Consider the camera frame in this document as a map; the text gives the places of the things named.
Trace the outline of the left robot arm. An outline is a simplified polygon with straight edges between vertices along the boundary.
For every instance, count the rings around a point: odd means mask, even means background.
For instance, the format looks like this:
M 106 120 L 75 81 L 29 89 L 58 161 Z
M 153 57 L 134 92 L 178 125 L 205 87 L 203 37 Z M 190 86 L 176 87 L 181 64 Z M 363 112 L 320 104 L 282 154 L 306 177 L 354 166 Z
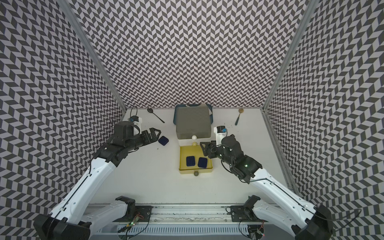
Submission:
M 71 191 L 48 215 L 39 214 L 34 219 L 39 238 L 87 240 L 115 220 L 133 220 L 136 201 L 124 196 L 88 217 L 84 213 L 98 189 L 121 161 L 139 148 L 157 142 L 160 135 L 161 131 L 155 128 L 142 131 L 138 121 L 117 123 L 113 135 L 97 150 L 88 169 Z

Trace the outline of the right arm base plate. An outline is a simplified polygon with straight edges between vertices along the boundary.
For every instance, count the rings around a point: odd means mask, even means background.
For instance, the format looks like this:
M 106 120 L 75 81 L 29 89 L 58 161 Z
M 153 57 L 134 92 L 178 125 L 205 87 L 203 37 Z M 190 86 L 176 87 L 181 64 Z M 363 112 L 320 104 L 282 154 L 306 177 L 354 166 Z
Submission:
M 260 222 L 261 220 L 256 217 L 253 210 L 245 208 L 244 206 L 230 206 L 230 215 L 232 222 Z

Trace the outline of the yellow bottom drawer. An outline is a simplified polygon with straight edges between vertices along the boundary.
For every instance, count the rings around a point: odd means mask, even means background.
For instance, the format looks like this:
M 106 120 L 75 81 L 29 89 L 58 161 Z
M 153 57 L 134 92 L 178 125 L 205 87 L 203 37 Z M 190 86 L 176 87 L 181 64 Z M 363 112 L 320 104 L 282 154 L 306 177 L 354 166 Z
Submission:
M 194 167 L 186 166 L 186 157 L 194 156 L 196 159 L 196 165 Z M 208 166 L 206 169 L 201 169 L 198 167 L 199 158 L 207 158 Z M 205 157 L 203 155 L 203 151 L 198 145 L 190 145 L 190 146 L 181 146 L 180 147 L 180 164 L 179 164 L 179 172 L 180 174 L 192 174 L 194 176 L 198 176 L 203 173 L 211 173 L 213 171 L 213 162 L 210 158 Z

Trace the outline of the navy brooch box two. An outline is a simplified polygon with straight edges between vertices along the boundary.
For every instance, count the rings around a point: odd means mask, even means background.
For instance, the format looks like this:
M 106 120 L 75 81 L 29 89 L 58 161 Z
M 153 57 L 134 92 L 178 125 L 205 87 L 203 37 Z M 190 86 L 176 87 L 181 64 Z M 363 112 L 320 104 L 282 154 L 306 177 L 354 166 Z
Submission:
M 158 140 L 158 142 L 162 145 L 162 146 L 165 146 L 168 144 L 169 142 L 169 139 L 165 136 L 161 136 Z

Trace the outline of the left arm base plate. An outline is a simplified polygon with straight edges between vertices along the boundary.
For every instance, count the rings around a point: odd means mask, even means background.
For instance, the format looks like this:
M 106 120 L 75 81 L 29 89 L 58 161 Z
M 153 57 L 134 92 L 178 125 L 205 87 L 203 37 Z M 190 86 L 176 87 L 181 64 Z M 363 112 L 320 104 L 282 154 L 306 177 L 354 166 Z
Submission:
M 115 220 L 116 223 L 128 223 L 132 222 L 136 216 L 139 217 L 139 223 L 147 223 L 150 220 L 150 215 L 152 214 L 153 206 L 144 205 L 136 206 L 136 209 L 133 213 L 123 216 L 120 219 Z

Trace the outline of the navy brooch box three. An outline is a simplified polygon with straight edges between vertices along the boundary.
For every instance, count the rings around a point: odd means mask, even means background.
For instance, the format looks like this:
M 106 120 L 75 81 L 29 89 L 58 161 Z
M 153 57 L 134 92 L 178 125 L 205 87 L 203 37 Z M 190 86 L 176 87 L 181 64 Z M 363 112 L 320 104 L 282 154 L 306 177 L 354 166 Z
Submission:
M 187 167 L 194 167 L 195 165 L 196 165 L 196 159 L 194 156 L 186 157 L 186 166 Z

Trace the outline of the navy brooch box one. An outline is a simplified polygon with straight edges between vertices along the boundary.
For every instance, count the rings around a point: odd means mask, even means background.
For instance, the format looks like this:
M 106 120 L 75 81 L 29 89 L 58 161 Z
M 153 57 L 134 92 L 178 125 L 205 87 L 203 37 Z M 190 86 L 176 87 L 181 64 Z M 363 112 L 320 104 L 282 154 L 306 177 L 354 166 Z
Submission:
M 207 158 L 199 158 L 198 167 L 201 169 L 206 169 L 207 166 L 208 166 L 208 159 Z

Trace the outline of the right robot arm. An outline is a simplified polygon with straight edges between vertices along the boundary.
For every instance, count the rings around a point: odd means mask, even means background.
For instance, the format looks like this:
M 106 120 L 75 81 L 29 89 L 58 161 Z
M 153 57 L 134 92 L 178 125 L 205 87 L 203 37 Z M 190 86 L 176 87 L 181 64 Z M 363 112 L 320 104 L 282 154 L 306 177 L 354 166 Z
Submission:
M 200 143 L 204 156 L 218 158 L 230 167 L 238 179 L 256 187 L 276 207 L 251 196 L 244 204 L 249 213 L 267 221 L 296 240 L 329 240 L 334 232 L 331 212 L 324 205 L 315 206 L 277 181 L 259 162 L 247 156 L 234 135 L 217 134 L 216 141 Z

